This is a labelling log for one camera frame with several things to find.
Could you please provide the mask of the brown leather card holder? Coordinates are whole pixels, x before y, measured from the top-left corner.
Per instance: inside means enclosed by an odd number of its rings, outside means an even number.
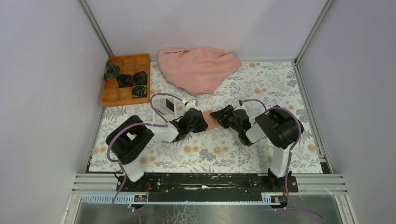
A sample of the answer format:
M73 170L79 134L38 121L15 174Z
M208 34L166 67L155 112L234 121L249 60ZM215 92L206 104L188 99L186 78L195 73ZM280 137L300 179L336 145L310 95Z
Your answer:
M218 128L219 127L219 123L217 122L216 119L214 119L210 114L213 112L212 109L210 110L206 110L203 111L203 118L205 120L205 122L207 123L208 127L206 129L206 131L210 131L212 129Z

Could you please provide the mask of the white translucent card box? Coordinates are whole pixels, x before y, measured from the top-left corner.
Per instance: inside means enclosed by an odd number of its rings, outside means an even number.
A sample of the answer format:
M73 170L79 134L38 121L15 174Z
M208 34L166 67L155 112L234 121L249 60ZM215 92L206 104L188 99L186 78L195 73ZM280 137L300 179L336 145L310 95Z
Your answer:
M159 96L152 100L154 108L167 121L177 118L177 100L170 96Z

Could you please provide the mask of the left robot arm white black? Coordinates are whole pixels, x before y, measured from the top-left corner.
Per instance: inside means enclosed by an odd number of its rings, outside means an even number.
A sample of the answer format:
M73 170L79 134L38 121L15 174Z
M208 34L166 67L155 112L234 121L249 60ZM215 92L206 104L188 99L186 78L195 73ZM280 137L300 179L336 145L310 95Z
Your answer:
M106 144L128 178L127 186L138 192L145 185L144 171L138 157L151 140L179 142L190 133L204 132L208 127L203 113L195 108L190 108L183 116L165 124L143 122L139 116L133 115L107 136Z

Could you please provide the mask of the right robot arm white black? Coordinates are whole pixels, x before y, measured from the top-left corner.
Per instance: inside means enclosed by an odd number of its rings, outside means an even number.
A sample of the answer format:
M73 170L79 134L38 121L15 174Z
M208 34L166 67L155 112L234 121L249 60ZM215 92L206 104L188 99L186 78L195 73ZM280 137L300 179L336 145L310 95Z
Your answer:
M304 132L302 123L288 110L279 106L269 108L255 117L251 124L243 105L233 108L231 105L210 113L221 127L233 129L241 143L251 146L263 138L267 138L274 146L273 162L269 168L269 189L280 192L286 187L286 179L290 171L291 151L299 142Z

